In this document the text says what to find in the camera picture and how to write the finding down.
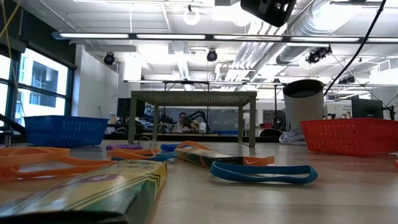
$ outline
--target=person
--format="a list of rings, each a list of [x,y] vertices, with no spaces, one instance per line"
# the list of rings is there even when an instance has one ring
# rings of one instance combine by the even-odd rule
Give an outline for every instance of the person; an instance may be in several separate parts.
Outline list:
[[[187,117],[187,114],[185,112],[181,112],[179,114],[179,120],[177,122],[177,125],[173,128],[174,133],[183,133],[184,131],[198,131],[198,128],[194,125],[194,123],[190,123],[190,126],[187,126],[186,122],[184,124],[185,117]]]

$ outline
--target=wooden tabletop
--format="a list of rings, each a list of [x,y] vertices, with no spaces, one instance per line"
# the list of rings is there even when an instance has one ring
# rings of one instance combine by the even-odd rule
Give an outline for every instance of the wooden tabletop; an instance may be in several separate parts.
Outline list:
[[[104,159],[107,144],[72,150],[85,159]],[[155,142],[152,147],[163,142]],[[242,184],[212,176],[208,169],[175,159],[167,161],[167,180],[149,223],[397,223],[398,170],[395,155],[347,157],[309,152],[304,146],[257,143],[204,143],[238,156],[275,156],[277,165],[312,165],[319,178],[308,185]],[[60,164],[38,166],[48,168]],[[46,189],[66,178],[3,180],[0,204]]]

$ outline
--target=wooden table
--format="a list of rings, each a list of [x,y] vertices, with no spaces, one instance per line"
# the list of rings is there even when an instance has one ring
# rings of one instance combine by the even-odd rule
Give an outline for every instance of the wooden table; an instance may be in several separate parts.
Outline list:
[[[85,159],[105,159],[108,144],[72,149]],[[164,142],[153,142],[157,147]],[[319,178],[308,185],[242,184],[212,176],[180,159],[167,161],[168,177],[157,197],[151,224],[391,224],[398,220],[396,156],[348,157],[317,154],[305,146],[206,142],[238,156],[275,156],[277,165],[311,164]],[[0,204],[46,189],[65,178],[0,182]]]
[[[243,139],[243,106],[250,103],[249,146],[256,145],[256,91],[132,91],[129,125],[129,143],[134,144],[136,134],[137,99],[155,106],[154,131],[152,139],[156,141],[159,123],[159,106],[236,106],[238,107],[238,142]]]

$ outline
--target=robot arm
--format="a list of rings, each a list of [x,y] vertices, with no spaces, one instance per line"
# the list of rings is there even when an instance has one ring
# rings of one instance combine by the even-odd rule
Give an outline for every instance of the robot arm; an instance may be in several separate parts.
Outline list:
[[[194,113],[188,115],[188,116],[187,116],[187,119],[188,119],[190,122],[192,122],[192,121],[194,121],[195,119],[197,119],[197,118],[199,118],[199,117],[201,117],[201,118],[203,119],[203,122],[206,123],[206,132],[207,132],[207,133],[210,133],[210,127],[209,127],[209,125],[208,125],[208,123],[207,123],[207,119],[206,119],[206,116],[205,116],[205,112],[203,112],[203,111],[196,111],[196,112],[194,112]]]

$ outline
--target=desk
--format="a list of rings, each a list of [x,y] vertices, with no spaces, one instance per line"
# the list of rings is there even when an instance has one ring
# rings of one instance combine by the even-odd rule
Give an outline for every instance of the desk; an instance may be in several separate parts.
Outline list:
[[[243,106],[250,103],[250,127],[256,127],[255,91],[132,91],[130,105],[129,143],[134,144],[137,99],[155,106],[154,132],[156,141],[159,123],[159,106],[236,106],[238,107],[238,142],[243,138]],[[256,144],[256,129],[249,131],[249,147]]]

